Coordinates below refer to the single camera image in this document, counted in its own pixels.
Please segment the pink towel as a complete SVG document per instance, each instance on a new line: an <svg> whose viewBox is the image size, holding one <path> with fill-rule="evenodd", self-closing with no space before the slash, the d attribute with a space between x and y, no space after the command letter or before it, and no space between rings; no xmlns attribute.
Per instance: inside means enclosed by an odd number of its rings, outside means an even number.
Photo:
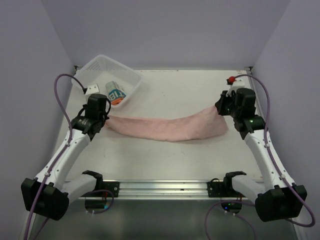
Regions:
<svg viewBox="0 0 320 240"><path fill-rule="evenodd" d="M213 138L229 129L215 106L176 119L109 116L105 126L125 136L163 142Z"/></svg>

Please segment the colourful rabbit print towel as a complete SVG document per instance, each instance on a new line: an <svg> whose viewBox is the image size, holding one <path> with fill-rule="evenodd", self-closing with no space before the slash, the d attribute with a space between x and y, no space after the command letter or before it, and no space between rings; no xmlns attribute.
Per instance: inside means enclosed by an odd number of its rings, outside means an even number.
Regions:
<svg viewBox="0 0 320 240"><path fill-rule="evenodd" d="M115 81L109 81L105 85L108 99L113 106L120 104L127 96L124 89Z"/></svg>

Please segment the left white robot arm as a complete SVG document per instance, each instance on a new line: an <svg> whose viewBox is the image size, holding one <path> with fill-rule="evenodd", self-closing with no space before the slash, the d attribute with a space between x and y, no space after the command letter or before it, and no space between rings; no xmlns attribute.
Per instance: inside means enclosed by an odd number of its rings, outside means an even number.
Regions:
<svg viewBox="0 0 320 240"><path fill-rule="evenodd" d="M91 94L77 116L69 122L64 141L49 163L35 178L26 178L21 184L21 192L27 211L58 221L66 213L69 205L79 197L90 193L103 193L103 176L86 170L80 177L66 182L72 166L81 152L98 134L111 109L107 96Z"/></svg>

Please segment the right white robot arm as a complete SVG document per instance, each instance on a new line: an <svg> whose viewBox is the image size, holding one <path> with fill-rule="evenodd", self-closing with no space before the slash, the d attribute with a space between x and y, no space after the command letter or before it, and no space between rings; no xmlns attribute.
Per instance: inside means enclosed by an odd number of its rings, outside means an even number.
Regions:
<svg viewBox="0 0 320 240"><path fill-rule="evenodd" d="M223 192L231 197L237 193L245 196L263 222L296 218L307 190L296 185L286 172L265 130L265 120L256 114L255 102L255 92L241 87L224 90L215 103L219 115L233 118L234 127L251 150L264 182L264 185L256 183L243 171L228 172L223 179Z"/></svg>

